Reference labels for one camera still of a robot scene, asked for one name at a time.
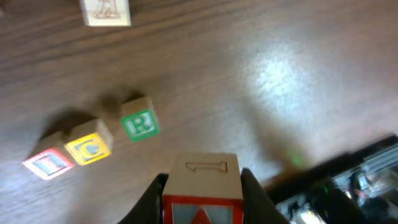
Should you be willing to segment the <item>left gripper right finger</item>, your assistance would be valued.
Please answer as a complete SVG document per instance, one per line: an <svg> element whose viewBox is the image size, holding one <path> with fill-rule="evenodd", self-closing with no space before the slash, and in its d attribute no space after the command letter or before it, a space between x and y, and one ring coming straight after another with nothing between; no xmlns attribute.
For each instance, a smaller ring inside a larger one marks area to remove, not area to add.
<svg viewBox="0 0 398 224"><path fill-rule="evenodd" d="M289 224L248 168L241 172L244 224Z"/></svg>

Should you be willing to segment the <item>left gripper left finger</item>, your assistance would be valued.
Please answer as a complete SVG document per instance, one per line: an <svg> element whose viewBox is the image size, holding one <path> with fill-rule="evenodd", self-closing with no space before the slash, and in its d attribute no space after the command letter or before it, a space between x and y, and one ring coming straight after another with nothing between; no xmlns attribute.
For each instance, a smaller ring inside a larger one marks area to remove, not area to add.
<svg viewBox="0 0 398 224"><path fill-rule="evenodd" d="M163 224L162 192L168 178L168 174L158 174L118 224Z"/></svg>

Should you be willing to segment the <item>red A block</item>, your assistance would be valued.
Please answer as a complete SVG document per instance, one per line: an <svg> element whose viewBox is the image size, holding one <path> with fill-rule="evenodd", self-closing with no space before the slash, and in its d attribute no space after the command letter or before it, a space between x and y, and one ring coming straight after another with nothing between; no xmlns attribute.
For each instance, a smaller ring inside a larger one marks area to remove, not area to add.
<svg viewBox="0 0 398 224"><path fill-rule="evenodd" d="M179 155L162 192L164 223L232 223L244 220L244 199L235 154Z"/></svg>

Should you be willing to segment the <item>yellow C block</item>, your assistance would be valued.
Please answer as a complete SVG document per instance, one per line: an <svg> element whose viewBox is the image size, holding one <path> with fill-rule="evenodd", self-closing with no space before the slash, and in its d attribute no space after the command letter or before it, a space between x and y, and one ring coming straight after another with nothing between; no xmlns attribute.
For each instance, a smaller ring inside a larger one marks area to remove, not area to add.
<svg viewBox="0 0 398 224"><path fill-rule="evenodd" d="M111 155L113 135L102 119L92 119L75 126L67 137L65 149L81 166Z"/></svg>

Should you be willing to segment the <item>green R block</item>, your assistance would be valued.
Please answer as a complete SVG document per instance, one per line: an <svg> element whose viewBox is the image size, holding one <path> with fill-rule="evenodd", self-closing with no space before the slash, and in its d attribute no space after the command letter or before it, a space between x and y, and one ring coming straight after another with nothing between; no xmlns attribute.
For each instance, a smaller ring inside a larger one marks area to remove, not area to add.
<svg viewBox="0 0 398 224"><path fill-rule="evenodd" d="M129 139L134 142L147 139L160 132L152 100L147 96L122 104L121 124Z"/></svg>

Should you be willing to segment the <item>red I block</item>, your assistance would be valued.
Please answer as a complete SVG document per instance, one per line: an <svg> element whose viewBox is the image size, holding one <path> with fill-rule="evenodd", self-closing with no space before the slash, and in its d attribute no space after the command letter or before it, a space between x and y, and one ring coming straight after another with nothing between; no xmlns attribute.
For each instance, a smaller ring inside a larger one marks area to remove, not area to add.
<svg viewBox="0 0 398 224"><path fill-rule="evenodd" d="M75 166L60 131L40 138L22 164L44 180L60 176Z"/></svg>

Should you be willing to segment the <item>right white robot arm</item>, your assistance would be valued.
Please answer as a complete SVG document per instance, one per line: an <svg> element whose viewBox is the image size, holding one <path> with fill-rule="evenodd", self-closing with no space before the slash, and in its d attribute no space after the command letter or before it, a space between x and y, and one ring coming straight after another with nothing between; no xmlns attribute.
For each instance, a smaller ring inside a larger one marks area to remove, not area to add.
<svg viewBox="0 0 398 224"><path fill-rule="evenodd" d="M397 135L300 172L266 192L290 223L397 223Z"/></svg>

